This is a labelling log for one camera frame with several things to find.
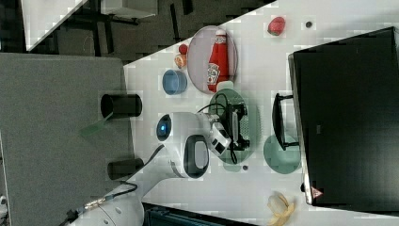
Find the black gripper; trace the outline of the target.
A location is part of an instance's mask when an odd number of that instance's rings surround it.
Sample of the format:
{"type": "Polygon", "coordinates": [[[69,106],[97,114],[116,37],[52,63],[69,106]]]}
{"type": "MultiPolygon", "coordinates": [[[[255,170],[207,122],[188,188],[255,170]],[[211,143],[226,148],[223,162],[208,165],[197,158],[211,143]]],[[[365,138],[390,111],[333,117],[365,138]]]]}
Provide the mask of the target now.
{"type": "Polygon", "coordinates": [[[230,148],[232,151],[244,151],[250,146],[250,141],[241,135],[241,120],[247,114],[247,109],[243,104],[227,104],[226,120],[228,135],[231,138],[230,148]]]}

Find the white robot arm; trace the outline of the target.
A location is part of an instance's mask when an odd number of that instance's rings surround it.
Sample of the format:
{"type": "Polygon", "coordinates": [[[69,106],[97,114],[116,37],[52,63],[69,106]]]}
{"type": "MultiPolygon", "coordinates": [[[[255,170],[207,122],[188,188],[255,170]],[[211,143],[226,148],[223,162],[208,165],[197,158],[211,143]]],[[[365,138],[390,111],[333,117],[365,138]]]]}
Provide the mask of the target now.
{"type": "Polygon", "coordinates": [[[240,135],[243,104],[213,103],[209,113],[174,112],[160,118],[159,141],[149,161],[132,177],[100,199],[71,210],[59,226],[142,226],[143,197],[168,178],[198,179],[208,169],[209,155],[237,162],[237,151],[249,147],[240,135]]]}

